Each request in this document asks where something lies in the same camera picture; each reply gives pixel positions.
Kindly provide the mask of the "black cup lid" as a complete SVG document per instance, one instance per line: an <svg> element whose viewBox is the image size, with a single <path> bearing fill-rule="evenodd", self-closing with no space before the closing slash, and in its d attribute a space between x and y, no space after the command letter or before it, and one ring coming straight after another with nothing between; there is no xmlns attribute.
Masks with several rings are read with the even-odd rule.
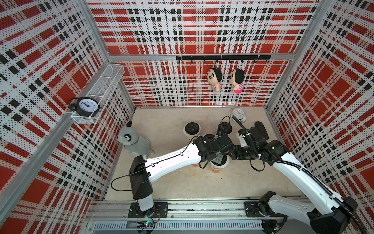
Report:
<svg viewBox="0 0 374 234"><path fill-rule="evenodd" d="M196 135L200 133L200 125L195 122L187 123L184 127L184 132L187 135Z"/></svg>

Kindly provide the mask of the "paper milk tea cup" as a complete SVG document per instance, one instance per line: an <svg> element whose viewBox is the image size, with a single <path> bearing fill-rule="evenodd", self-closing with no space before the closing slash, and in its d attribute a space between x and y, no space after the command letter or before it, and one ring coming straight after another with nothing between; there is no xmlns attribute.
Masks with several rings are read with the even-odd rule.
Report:
<svg viewBox="0 0 374 234"><path fill-rule="evenodd" d="M198 135L197 136L190 136L189 140L192 140L192 139L197 138L197 137L198 137Z"/></svg>

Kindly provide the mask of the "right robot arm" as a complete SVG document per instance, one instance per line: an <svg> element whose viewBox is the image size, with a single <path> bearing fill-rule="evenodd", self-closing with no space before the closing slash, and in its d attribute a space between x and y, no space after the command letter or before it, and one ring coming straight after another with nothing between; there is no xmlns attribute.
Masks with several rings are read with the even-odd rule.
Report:
<svg viewBox="0 0 374 234"><path fill-rule="evenodd" d="M237 133L240 145L232 159L259 159L284 174L309 202L298 202L269 191L259 199L256 212L262 216L282 214L308 224L317 234L341 234L354 222L362 234L367 230L355 214L358 203L352 197L335 192L304 167L290 150L278 140L267 142L268 135L260 122Z"/></svg>

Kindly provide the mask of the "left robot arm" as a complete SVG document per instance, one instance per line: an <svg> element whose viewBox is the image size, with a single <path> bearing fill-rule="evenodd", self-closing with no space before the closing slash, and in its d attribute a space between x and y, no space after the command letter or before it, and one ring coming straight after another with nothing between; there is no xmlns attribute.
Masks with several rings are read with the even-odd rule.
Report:
<svg viewBox="0 0 374 234"><path fill-rule="evenodd" d="M153 210L153 182L193 164L204 169L209 162L226 155L234 148L233 142L226 134L213 139L194 136L187 146L169 154L150 159L135 157L128 174L132 197L142 212Z"/></svg>

